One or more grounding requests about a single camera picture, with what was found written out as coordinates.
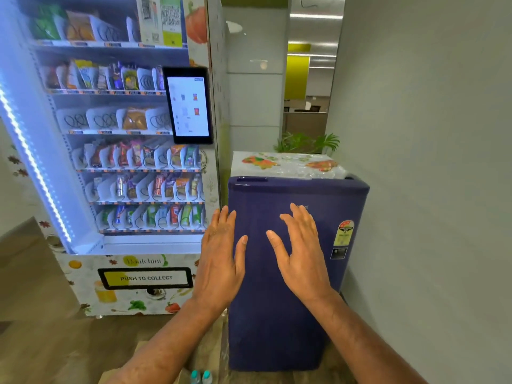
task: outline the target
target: qr code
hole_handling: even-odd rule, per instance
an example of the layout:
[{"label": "qr code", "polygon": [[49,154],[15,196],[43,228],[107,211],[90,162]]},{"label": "qr code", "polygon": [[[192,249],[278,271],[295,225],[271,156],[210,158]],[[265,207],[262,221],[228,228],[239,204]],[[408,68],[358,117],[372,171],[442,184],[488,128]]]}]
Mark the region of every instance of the qr code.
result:
[{"label": "qr code", "polygon": [[181,25],[180,9],[173,5],[162,5],[162,24]]},{"label": "qr code", "polygon": [[142,3],[142,17],[144,20],[151,19],[151,1],[150,0],[140,0]]}]

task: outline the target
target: right hand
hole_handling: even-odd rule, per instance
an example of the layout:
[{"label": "right hand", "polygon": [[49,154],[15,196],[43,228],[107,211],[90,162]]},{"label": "right hand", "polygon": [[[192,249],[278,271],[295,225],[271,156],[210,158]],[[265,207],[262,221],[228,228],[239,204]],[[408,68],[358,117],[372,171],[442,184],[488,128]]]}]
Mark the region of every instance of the right hand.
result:
[{"label": "right hand", "polygon": [[318,241],[317,225],[304,206],[290,205],[290,214],[281,214],[290,234],[291,255],[281,238],[272,230],[267,238],[278,259],[279,271],[288,288],[306,306],[310,302],[330,295],[334,290],[329,284],[327,267]]}]

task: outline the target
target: bottle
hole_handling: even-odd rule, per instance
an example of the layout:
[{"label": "bottle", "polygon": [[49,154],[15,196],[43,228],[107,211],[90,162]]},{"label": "bottle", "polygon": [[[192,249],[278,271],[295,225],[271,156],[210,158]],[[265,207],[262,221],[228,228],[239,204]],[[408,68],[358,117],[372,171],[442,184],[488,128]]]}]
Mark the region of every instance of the bottle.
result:
[{"label": "bottle", "polygon": [[190,374],[190,384],[201,384],[201,375],[198,371],[192,371]]},{"label": "bottle", "polygon": [[204,371],[203,384],[212,384],[212,383],[213,383],[213,378],[210,374],[210,371]]}]

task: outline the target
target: refrigerator brand logo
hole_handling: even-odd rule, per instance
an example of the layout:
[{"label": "refrigerator brand logo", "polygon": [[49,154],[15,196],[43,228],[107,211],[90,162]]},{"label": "refrigerator brand logo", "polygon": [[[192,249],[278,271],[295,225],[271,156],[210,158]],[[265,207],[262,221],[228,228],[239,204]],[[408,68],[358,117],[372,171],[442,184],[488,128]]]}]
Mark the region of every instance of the refrigerator brand logo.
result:
[{"label": "refrigerator brand logo", "polygon": [[136,258],[135,256],[123,257],[123,263],[129,267],[137,267],[139,264],[161,264],[162,260],[155,258]]}]

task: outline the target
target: green plant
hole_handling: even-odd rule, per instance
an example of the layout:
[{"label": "green plant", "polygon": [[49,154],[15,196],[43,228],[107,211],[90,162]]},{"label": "green plant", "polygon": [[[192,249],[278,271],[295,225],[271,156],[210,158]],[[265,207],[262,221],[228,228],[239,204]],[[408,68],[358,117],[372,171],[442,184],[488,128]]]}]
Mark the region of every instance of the green plant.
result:
[{"label": "green plant", "polygon": [[291,134],[285,132],[282,138],[274,146],[276,152],[298,152],[304,154],[313,154],[322,152],[324,148],[336,151],[339,146],[339,137],[331,133],[312,139],[302,133]]}]

